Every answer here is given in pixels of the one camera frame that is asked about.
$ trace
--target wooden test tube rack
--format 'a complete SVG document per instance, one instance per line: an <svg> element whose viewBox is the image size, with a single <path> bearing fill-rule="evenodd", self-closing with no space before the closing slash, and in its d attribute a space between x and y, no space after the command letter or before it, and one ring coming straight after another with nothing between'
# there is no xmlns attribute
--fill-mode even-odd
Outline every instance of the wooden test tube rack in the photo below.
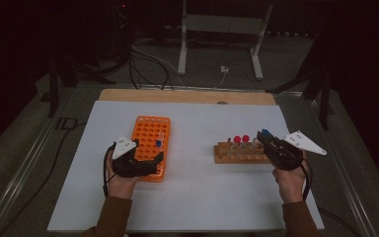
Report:
<svg viewBox="0 0 379 237"><path fill-rule="evenodd" d="M218 142L214 146L214 161L216 164L268 164L264 147L259 144L251 149L252 142L246 142L232 148L232 142Z"/></svg>

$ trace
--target wrist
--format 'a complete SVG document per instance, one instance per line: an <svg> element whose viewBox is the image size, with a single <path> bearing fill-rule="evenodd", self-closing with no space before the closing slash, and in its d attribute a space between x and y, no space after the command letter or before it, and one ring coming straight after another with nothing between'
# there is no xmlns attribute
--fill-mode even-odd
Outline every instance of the wrist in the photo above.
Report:
<svg viewBox="0 0 379 237"><path fill-rule="evenodd" d="M284 204L289 204L289 203L295 203L295 202L299 202L299 201L303 201L303 195L298 192L296 193L292 193L292 194L285 194L284 196L281 196L282 198L282 201L284 202Z"/></svg>
<svg viewBox="0 0 379 237"><path fill-rule="evenodd" d="M115 198L131 199L133 195L135 183L124 182L118 183L116 186L109 187L109 196Z"/></svg>

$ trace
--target test tube rack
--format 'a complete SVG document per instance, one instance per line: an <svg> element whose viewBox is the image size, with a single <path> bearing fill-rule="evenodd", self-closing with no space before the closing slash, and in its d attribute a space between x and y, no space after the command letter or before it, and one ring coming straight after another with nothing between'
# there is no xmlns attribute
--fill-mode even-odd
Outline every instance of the test tube rack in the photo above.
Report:
<svg viewBox="0 0 379 237"><path fill-rule="evenodd" d="M216 164L268 164L261 144L250 147L252 142L232 147L232 142L218 142L214 146L214 162Z"/></svg>
<svg viewBox="0 0 379 237"><path fill-rule="evenodd" d="M168 143L171 132L171 120L165 117L139 116L136 119L132 140L139 139L139 146L136 148L134 158L137 160L153 160L160 152L156 146L156 140L162 132L162 150L164 159L158 164L156 174L141 177L143 182L162 182L165 177L166 160L168 157Z"/></svg>

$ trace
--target black device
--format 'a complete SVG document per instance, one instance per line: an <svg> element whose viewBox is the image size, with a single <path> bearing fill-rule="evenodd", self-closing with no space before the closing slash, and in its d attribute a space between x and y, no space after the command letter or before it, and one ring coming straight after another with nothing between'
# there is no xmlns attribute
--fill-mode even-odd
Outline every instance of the black device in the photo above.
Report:
<svg viewBox="0 0 379 237"><path fill-rule="evenodd" d="M113 172L123 178L132 178L140 176L148 176L156 174L158 171L158 164L164 159L164 152L159 152L153 160L139 161L134 158L136 148L138 147L138 139L133 140L136 147L125 152L116 159L113 159ZM109 158L110 151L114 151L116 142L110 146L104 157L104 194L107 196L109 193L107 183L111 177L107 177L107 159Z"/></svg>
<svg viewBox="0 0 379 237"><path fill-rule="evenodd" d="M263 144L265 155L278 169L291 171L301 167L303 151L297 147L273 136L266 129L258 131L257 140Z"/></svg>

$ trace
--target metal frame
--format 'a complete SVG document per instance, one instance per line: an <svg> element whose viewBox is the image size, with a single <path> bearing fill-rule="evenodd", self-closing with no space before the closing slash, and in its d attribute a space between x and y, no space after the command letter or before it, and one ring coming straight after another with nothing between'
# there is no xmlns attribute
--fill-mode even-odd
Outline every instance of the metal frame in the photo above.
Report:
<svg viewBox="0 0 379 237"><path fill-rule="evenodd" d="M62 103L60 103L58 110L55 111L52 118L49 118L46 121L32 148L30 149L26 158L23 160L23 163L20 165L17 172L5 188L3 195L0 197L0 231L9 211L17 199L18 194L21 192L27 178L29 177L39 158L39 155L45 147L51 131L55 128L58 117L63 112L63 109L66 107L67 102L69 102L72 95L73 89L65 89L65 93L61 100Z"/></svg>
<svg viewBox="0 0 379 237"><path fill-rule="evenodd" d="M182 17L182 36L181 36L181 52L180 52L180 58L178 63L178 73L180 75L186 74L186 67L187 67L187 54L188 54L188 47L187 47L187 31L203 31L203 32L225 32L225 33L239 33L239 34L258 34L258 41L257 44L254 47L251 47L250 49L250 55L252 58L252 64L254 66L255 71L255 78L258 80L264 79L263 71L261 69L260 60L258 58L258 53L260 51L261 45L264 40L265 32L267 23L269 21L270 14L272 12L272 4L269 4L266 13L263 19L249 19L249 18L229 18L229 17L214 17L214 16L197 16L197 15L189 15L187 12L187 0L183 0L183 17ZM210 21L215 22L222 22L222 20L230 20L231 24L235 20L244 21L244 22L251 22L251 24L242 24L240 26L243 26L244 29L231 29L230 26L226 31L222 31L219 28L214 29L214 26L209 27L211 22L208 22L208 24L203 25L196 25L194 20L198 20L199 22L202 22L202 20L207 19Z"/></svg>
<svg viewBox="0 0 379 237"><path fill-rule="evenodd" d="M307 107L310 111L310 115L312 115L313 117L313 121L316 127L321 127L319 117L317 116L317 113L319 111L319 106L317 105L317 102L315 100L309 101L309 103L307 103ZM337 152L331 138L328 135L328 132L324 131L321 128L319 128L318 130L321 133L321 136L324 139L326 146L328 147L328 150L331 151L331 157L333 157L333 162L336 167L337 176L339 177L341 187L350 205L350 209L355 217L356 223L358 224L362 236L377 237L378 235L374 229L373 224L371 223L371 220L369 219L369 216L365 211L365 207L361 201L361 198L359 197L358 192L353 186L352 180L350 179L348 171L343 164L342 158Z"/></svg>

